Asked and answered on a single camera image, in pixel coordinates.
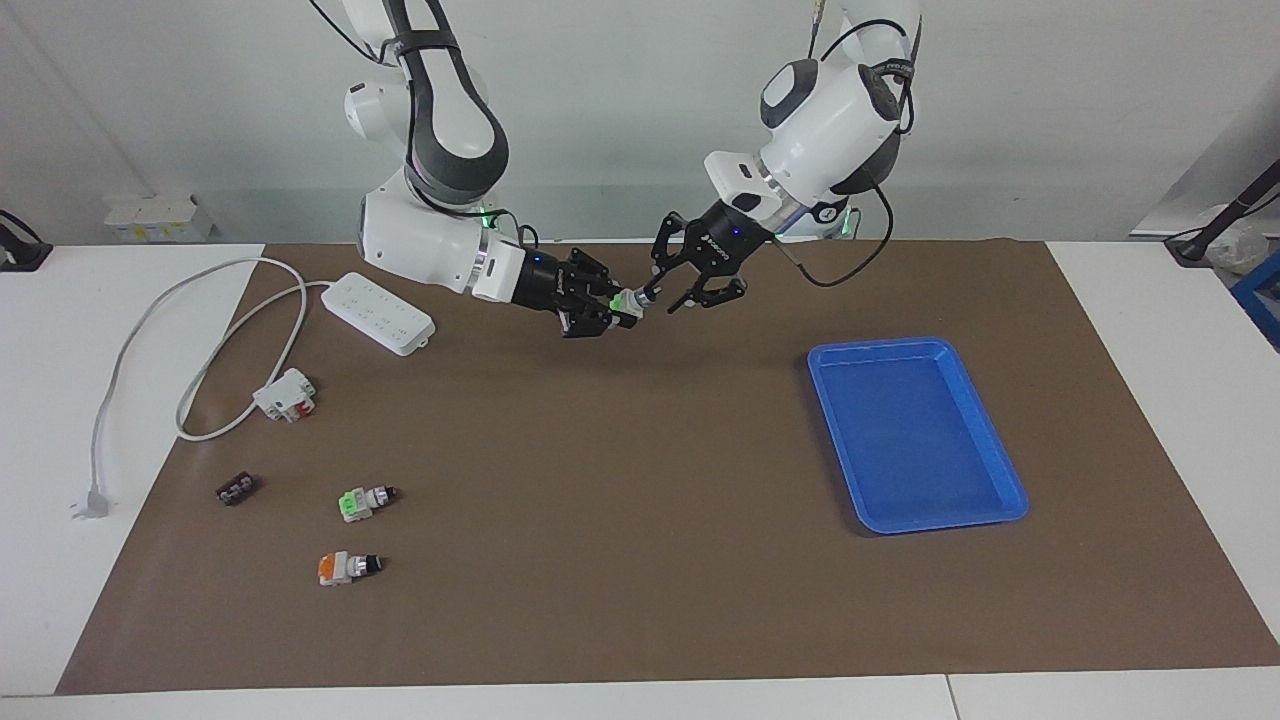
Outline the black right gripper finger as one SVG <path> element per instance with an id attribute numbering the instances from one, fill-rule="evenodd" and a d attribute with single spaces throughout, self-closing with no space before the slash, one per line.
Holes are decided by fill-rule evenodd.
<path id="1" fill-rule="evenodd" d="M 621 309 L 600 304 L 568 310 L 564 313 L 564 337 L 567 340 L 595 338 L 613 329 L 631 329 L 643 319 L 639 306 L 623 305 Z"/>
<path id="2" fill-rule="evenodd" d="M 608 266 L 582 250 L 570 252 L 571 284 L 582 293 L 617 293 Z"/>

